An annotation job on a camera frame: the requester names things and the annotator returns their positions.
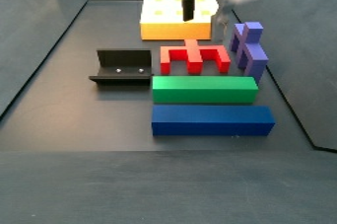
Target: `yellow block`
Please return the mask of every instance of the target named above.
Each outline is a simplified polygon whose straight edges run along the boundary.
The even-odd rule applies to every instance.
[[[216,0],[195,0],[195,18],[183,20],[182,0],[144,0],[142,14],[143,39],[211,39],[211,17]]]

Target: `rectangular block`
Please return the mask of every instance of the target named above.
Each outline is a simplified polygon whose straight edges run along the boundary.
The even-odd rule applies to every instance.
[[[252,103],[259,86],[252,77],[155,76],[155,103]]]
[[[154,105],[154,135],[270,135],[275,124],[268,107]]]
[[[194,20],[183,19],[182,0],[144,0],[142,14],[143,39],[211,39],[211,17],[216,0],[195,0]]]

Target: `black metal piece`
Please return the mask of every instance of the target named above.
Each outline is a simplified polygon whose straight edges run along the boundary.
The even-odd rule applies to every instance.
[[[151,85],[152,51],[148,49],[99,49],[100,70],[90,80],[102,85]]]
[[[183,19],[184,21],[194,20],[195,18],[195,0],[182,0]]]

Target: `blue block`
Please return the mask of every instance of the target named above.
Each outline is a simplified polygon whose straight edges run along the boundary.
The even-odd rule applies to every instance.
[[[244,24],[235,24],[235,32],[232,34],[232,40],[230,43],[230,49],[234,52],[238,52],[240,44],[243,44],[242,36],[243,36],[243,32],[244,32],[244,27],[246,27]]]
[[[243,41],[244,43],[259,43],[263,35],[264,27],[262,23],[252,22],[246,23],[243,31]]]
[[[154,135],[270,135],[268,107],[154,105]]]

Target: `gray floor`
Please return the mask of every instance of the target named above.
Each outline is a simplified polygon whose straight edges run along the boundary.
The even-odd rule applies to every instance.
[[[99,88],[88,80],[99,71],[98,48],[151,48],[155,74],[160,74],[160,46],[182,41],[142,41],[140,13],[140,2],[88,3],[0,122],[0,150],[310,150],[268,73],[255,105],[272,108],[278,126],[270,137],[154,138],[151,88]],[[236,22],[231,16],[227,47]],[[219,74],[214,62],[206,63],[203,74]],[[186,75],[184,63],[174,64],[172,75]],[[235,62],[230,75],[243,75]]]
[[[0,223],[336,223],[337,159],[318,152],[0,155]]]

